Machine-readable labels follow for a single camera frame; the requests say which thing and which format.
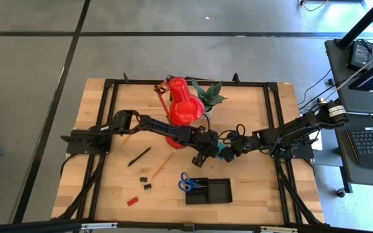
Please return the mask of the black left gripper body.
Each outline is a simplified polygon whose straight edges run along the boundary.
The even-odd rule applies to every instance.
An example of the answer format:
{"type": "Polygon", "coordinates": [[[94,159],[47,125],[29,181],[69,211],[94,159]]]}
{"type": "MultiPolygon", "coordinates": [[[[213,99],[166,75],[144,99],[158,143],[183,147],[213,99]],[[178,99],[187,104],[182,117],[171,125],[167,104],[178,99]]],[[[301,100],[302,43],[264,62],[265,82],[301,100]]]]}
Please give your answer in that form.
{"type": "Polygon", "coordinates": [[[218,154],[218,134],[213,131],[197,130],[194,133],[194,149],[205,152],[207,157],[216,158],[218,154]]]}

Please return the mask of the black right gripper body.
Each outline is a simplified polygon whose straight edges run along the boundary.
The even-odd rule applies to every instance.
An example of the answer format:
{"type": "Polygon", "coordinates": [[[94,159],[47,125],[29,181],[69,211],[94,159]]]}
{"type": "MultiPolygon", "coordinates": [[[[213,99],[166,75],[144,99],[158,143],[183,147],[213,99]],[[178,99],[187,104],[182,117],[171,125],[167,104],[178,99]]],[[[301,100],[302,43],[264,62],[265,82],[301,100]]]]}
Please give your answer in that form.
{"type": "Polygon", "coordinates": [[[257,140],[253,136],[240,135],[232,131],[227,135],[233,153],[248,153],[257,149],[257,140]]]}

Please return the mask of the blue handled scissors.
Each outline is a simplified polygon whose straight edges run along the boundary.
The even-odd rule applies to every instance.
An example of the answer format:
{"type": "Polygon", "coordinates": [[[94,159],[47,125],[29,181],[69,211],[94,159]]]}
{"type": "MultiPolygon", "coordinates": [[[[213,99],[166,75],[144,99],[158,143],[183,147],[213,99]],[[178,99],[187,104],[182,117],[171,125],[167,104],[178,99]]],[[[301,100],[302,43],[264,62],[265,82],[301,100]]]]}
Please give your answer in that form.
{"type": "Polygon", "coordinates": [[[191,192],[195,190],[203,190],[208,186],[207,181],[191,178],[187,172],[182,172],[178,187],[184,192],[191,192]]]}

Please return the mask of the black mesh desk organizer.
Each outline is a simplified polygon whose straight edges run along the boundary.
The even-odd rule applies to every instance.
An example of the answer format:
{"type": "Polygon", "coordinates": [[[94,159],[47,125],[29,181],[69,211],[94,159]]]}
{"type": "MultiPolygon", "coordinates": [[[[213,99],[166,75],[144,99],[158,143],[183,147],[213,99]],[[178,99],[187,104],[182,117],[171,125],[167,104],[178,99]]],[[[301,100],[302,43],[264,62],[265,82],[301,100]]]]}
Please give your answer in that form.
{"type": "Polygon", "coordinates": [[[185,203],[187,205],[232,202],[230,179],[192,178],[192,180],[203,187],[185,193],[185,203]]]}

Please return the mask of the red desk lamp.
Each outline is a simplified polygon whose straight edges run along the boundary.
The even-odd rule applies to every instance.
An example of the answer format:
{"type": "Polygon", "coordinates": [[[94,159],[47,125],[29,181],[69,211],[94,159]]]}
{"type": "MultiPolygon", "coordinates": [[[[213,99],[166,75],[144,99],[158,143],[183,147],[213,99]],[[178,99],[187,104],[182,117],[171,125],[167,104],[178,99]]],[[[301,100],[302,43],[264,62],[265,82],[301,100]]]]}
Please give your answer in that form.
{"type": "Polygon", "coordinates": [[[190,93],[187,81],[180,76],[170,76],[153,89],[166,113],[166,119],[171,126],[190,126],[191,123],[203,116],[203,102],[190,93]],[[172,101],[166,105],[163,95],[169,92],[172,101]]]}

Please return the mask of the snake plant in white pot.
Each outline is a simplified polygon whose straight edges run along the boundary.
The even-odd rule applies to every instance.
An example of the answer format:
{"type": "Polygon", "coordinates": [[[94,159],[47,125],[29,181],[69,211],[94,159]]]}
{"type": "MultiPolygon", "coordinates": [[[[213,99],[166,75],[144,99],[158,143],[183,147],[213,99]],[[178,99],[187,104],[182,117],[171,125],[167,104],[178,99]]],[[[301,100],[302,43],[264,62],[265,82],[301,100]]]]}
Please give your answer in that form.
{"type": "Polygon", "coordinates": [[[192,80],[192,85],[197,91],[198,98],[203,102],[205,107],[204,115],[210,118],[214,110],[214,106],[221,104],[227,98],[220,95],[223,82],[212,84],[207,90],[204,90],[195,80],[192,80]]]}

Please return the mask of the black pen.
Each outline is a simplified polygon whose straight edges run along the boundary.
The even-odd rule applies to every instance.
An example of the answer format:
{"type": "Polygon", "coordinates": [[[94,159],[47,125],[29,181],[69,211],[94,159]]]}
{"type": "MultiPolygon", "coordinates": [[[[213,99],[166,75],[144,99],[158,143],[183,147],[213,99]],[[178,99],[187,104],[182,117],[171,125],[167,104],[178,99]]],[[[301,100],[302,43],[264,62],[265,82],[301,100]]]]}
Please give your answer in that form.
{"type": "Polygon", "coordinates": [[[127,167],[130,167],[130,166],[132,166],[135,162],[137,162],[142,156],[144,156],[146,153],[148,153],[150,150],[151,150],[151,146],[149,147],[149,148],[147,148],[147,149],[145,149],[140,155],[138,155],[137,157],[135,157],[133,160],[131,160],[129,163],[128,163],[128,165],[127,165],[127,167]]]}

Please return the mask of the white paper sheet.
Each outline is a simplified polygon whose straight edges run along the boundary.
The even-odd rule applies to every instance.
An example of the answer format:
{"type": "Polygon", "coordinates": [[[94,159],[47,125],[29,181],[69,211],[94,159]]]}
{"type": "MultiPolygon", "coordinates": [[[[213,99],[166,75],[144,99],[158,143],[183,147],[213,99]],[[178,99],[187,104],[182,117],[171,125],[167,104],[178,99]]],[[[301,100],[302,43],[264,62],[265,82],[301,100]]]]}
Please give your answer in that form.
{"type": "Polygon", "coordinates": [[[316,151],[322,151],[323,145],[322,145],[322,133],[321,131],[314,132],[310,135],[310,138],[312,140],[315,140],[313,144],[311,145],[313,150],[316,151]]]}

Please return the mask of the dark grey side desk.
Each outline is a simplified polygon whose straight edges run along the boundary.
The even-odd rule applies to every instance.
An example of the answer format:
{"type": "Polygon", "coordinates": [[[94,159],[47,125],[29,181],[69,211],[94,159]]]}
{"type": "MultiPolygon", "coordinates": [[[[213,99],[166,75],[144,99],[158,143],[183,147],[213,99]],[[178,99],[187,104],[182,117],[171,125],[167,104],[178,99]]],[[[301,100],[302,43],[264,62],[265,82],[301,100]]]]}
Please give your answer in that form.
{"type": "Polygon", "coordinates": [[[373,93],[357,91],[344,85],[337,91],[341,103],[349,113],[350,121],[343,127],[335,130],[339,154],[343,166],[340,168],[343,185],[347,193],[351,192],[351,184],[366,184],[373,186],[373,169],[360,166],[352,148],[347,129],[365,129],[373,127],[373,93]]]}

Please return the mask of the black power supply box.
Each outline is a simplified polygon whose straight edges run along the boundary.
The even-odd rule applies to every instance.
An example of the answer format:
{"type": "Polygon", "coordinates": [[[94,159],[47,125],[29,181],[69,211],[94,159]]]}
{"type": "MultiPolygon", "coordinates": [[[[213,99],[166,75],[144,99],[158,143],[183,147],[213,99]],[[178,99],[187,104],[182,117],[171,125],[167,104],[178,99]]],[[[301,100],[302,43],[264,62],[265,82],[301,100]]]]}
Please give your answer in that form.
{"type": "Polygon", "coordinates": [[[372,59],[372,48],[373,44],[367,40],[354,41],[346,66],[352,70],[359,70],[364,67],[372,59]]]}

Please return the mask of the black diagonal pole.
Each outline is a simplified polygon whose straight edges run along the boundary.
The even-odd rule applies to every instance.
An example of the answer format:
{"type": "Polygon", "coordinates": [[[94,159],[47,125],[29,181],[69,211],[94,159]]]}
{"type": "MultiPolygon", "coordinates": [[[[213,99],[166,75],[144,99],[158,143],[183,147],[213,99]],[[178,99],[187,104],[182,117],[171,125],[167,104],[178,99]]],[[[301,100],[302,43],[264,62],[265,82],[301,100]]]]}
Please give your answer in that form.
{"type": "Polygon", "coordinates": [[[339,49],[345,50],[373,22],[373,7],[340,40],[335,40],[339,49]]]}

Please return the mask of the black overhead rig beam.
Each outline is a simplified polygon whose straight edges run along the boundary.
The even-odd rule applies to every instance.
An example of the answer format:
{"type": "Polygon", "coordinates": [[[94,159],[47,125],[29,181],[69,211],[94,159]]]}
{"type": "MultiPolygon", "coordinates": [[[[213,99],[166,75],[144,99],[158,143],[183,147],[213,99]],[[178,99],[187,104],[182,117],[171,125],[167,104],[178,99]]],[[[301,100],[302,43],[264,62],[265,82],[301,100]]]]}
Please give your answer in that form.
{"type": "Polygon", "coordinates": [[[151,228],[196,232],[198,230],[251,231],[255,233],[373,233],[373,231],[332,227],[327,224],[306,225],[231,225],[202,223],[143,223],[131,221],[91,221],[90,219],[52,219],[27,223],[0,225],[0,233],[65,233],[77,230],[99,230],[114,228],[151,228]]]}

